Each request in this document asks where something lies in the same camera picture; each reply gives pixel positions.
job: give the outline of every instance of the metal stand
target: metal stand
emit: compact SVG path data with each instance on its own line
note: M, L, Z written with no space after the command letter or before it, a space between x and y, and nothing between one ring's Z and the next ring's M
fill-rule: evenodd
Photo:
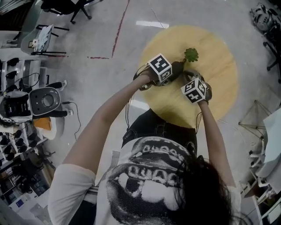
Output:
M258 100L254 101L254 104L252 105L252 107L248 110L248 112L246 113L246 115L244 116L244 118L238 123L239 126L245 128L247 131L251 132L253 135L255 135L256 137L258 137L259 139L263 139L263 133L261 131L265 130L265 126L260 126L259 125L259 107L269 116L271 114L271 112L264 106L262 105ZM256 116L257 116L257 121L256 124L244 124L243 120L245 119L245 117L252 111L253 108L256 108ZM261 136L258 136L257 134L254 133L254 131L257 130Z

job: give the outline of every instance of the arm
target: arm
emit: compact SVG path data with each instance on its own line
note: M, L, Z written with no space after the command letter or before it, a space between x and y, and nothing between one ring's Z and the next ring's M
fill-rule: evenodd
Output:
M63 163L74 164L97 174L111 124L133 94L149 81L148 75L141 75L108 99L93 115Z
M231 173L231 169L227 160L227 153L223 142L223 136L218 125L211 113L206 101L198 103L203 116L207 146L209 152L209 160L219 172L222 180L227 186L235 187L235 182Z

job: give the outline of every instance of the white t-shirt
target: white t-shirt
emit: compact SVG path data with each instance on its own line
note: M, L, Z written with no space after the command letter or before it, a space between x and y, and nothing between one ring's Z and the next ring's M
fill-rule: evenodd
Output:
M53 225L79 224L173 224L179 206L178 178L189 152L165 138L144 137L128 142L118 165L101 180L98 192L95 174L76 165L60 165L50 188L48 210ZM228 187L232 209L239 215L241 196Z

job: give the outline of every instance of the desk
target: desk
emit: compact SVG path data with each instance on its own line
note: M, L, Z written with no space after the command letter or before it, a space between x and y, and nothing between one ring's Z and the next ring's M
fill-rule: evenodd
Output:
M211 85L213 98L209 106L214 118L218 120L229 111L236 100L238 76L233 55L214 33L190 25L164 29L143 50L139 67L159 53L171 63L182 61L185 49L190 47L196 48L199 59L198 62L187 62L184 69L199 71ZM143 91L144 98L151 109L167 122L195 128L196 116L200 109L181 93L180 88L183 85L182 77L179 77L170 85L153 86Z

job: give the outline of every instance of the concrete floor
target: concrete floor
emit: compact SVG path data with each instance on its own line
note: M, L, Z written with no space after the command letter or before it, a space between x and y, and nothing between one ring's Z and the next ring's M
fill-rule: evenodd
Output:
M263 38L252 25L249 16L250 8L257 3L258 0L151 0L151 4L150 0L104 0L86 7L93 17L91 20L79 12L75 25L69 22L71 15L56 16L43 12L40 24L70 28L69 32L60 31L60 36L54 38L54 49L66 51L67 57L48 58L46 66L50 68L51 81L68 81L62 98L63 101L72 100L78 105L82 124L78 134L95 111L132 80L143 48L162 30L158 27L136 25L136 21L157 21L152 7L159 20L169 26L189 24L214 32L225 41L234 55L239 73L239 94L233 108L221 118L230 125L220 121L218 125L223 134L234 179L238 184L249 168L248 151L259 143L258 138L239 127L238 122L255 99L273 111L281 97L277 68L270 72L266 69L267 64L273 60L272 55L263 47ZM112 56L116 34L125 10ZM134 99L144 101L139 92ZM143 112L144 110L131 106L130 122ZM63 135L47 142L48 149L56 151L51 158L54 165L62 163L74 144L74 133L78 126L76 113L72 117L66 117ZM120 149L125 131L125 112L122 111L110 129L99 166L99 178L110 164L112 150ZM198 153L208 158L202 127L197 138Z

